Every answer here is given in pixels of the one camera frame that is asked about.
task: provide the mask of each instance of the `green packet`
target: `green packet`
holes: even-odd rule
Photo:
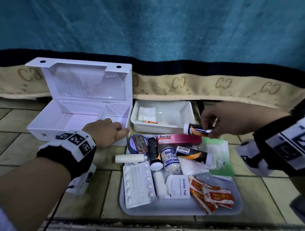
[[[203,150],[209,145],[217,145],[218,154],[221,155],[222,166],[219,169],[211,169],[211,175],[217,176],[234,176],[233,166],[230,163],[228,142],[223,139],[210,139],[202,137],[202,143],[197,147],[198,150]]]

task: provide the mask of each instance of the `gray tray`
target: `gray tray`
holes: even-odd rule
[[[166,179],[166,174],[163,169],[163,176]],[[213,215],[236,215],[242,210],[242,199],[235,185],[235,182],[220,179],[213,176],[208,176],[204,178],[207,184],[220,186],[225,189],[229,189],[234,197],[234,205],[232,209],[218,207]],[[133,216],[189,216],[189,215],[207,215],[205,211],[199,206],[199,204],[191,196],[190,199],[159,199],[157,198],[154,202],[146,205],[142,205],[135,208],[126,208],[125,205],[125,195],[124,195],[124,181],[122,180],[121,190],[120,190],[120,206],[122,210],[128,215]]]

